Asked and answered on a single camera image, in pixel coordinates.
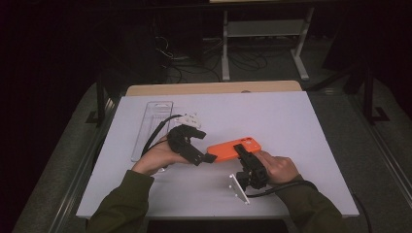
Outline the person's right hand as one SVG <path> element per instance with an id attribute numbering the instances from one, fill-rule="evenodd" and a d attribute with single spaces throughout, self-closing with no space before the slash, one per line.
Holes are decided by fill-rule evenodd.
<path id="1" fill-rule="evenodd" d="M 299 175 L 294 163 L 288 157 L 272 156 L 264 150 L 256 152 L 255 156 L 265 167 L 270 184 L 288 183 Z"/>

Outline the person's left hand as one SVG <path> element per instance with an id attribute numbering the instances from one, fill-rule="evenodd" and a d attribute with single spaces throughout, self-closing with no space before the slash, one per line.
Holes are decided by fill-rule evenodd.
<path id="1" fill-rule="evenodd" d="M 171 150 L 167 138 L 162 137 L 133 165 L 131 170 L 139 174 L 151 176 L 160 168 L 175 163 L 189 164 L 186 159 Z"/>

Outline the white metal desk frame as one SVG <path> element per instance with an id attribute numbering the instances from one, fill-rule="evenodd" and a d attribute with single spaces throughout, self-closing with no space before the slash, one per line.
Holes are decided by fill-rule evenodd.
<path id="1" fill-rule="evenodd" d="M 309 8 L 303 19 L 274 19 L 274 20 L 249 20 L 230 21 L 228 12 L 223 13 L 223 55 L 222 75 L 223 81 L 230 80 L 227 41 L 229 38 L 262 37 L 262 36 L 297 36 L 297 43 L 291 49 L 291 55 L 296 70 L 303 81 L 309 80 L 309 75 L 301 60 L 300 54 L 303 49 L 308 30 L 315 9 Z"/>

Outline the aluminium rail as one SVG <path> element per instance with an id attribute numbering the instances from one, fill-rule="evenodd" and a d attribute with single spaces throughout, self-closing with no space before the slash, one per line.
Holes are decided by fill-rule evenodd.
<path id="1" fill-rule="evenodd" d="M 86 219 L 77 217 L 76 212 L 82 201 L 94 164 L 102 149 L 117 105 L 106 100 L 105 119 L 100 127 L 86 123 L 92 109 L 83 101 L 75 111 L 67 129 L 56 148 L 56 163 L 53 173 L 61 184 L 60 198 L 48 233 L 69 233 L 71 229 L 86 229 Z"/>
<path id="2" fill-rule="evenodd" d="M 400 166 L 400 163 L 396 160 L 395 154 L 391 151 L 390 147 L 385 142 L 384 137 L 376 128 L 378 122 L 388 122 L 390 120 L 389 117 L 381 107 L 373 107 L 372 113 L 375 115 L 367 116 L 363 112 L 363 107 L 360 100 L 352 95 L 348 97 L 348 100 L 360 118 L 363 127 L 372 137 L 376 147 L 382 155 L 385 166 L 395 180 L 395 183 L 403 195 L 407 205 L 412 210 L 412 181 L 406 176 L 404 170 Z"/>

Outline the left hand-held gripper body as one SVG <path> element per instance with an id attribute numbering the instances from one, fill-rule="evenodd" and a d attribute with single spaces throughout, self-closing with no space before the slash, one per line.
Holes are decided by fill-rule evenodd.
<path id="1" fill-rule="evenodd" d="M 171 150 L 198 166 L 202 162 L 203 153 L 191 144 L 191 130 L 200 130 L 201 122 L 196 114 L 183 115 L 176 118 L 177 126 L 167 134 L 167 142 Z"/>

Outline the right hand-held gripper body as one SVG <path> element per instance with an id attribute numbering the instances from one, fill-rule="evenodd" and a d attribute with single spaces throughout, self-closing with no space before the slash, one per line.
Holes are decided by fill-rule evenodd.
<path id="1" fill-rule="evenodd" d="M 265 167 L 251 152 L 249 152 L 249 156 L 246 159 L 239 157 L 239 160 L 242 165 L 242 171 L 229 176 L 228 187 L 234 192 L 235 197 L 239 198 L 244 204 L 249 205 L 250 200 L 245 193 L 246 188 L 248 186 L 254 189 L 266 187 L 268 176 Z"/>

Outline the clear plastic tray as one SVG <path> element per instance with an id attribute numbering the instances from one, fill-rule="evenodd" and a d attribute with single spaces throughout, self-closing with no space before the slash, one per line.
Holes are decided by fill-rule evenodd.
<path id="1" fill-rule="evenodd" d="M 146 149 L 152 147 L 170 128 L 172 101 L 151 101 L 146 105 L 131 160 L 137 162 Z"/>

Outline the orange phone case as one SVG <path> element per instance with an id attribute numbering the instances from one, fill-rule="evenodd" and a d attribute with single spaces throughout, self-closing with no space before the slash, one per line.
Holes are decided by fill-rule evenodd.
<path id="1" fill-rule="evenodd" d="M 247 152 L 261 150 L 261 145 L 254 138 L 246 137 L 210 146 L 207 148 L 207 152 L 217 157 L 216 162 L 224 162 L 239 157 L 234 148 L 237 145 L 241 145 Z"/>

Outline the black metal stand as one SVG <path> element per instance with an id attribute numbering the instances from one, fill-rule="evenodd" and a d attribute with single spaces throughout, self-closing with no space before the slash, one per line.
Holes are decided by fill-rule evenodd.
<path id="1" fill-rule="evenodd" d="M 106 93 L 101 75 L 96 78 L 96 104 L 97 109 L 89 113 L 86 123 L 95 123 L 97 127 L 100 127 L 106 113 Z"/>
<path id="2" fill-rule="evenodd" d="M 381 107 L 373 105 L 374 76 L 368 66 L 364 68 L 363 85 L 363 115 L 369 124 L 375 125 L 380 121 L 389 121 L 388 115 Z"/>

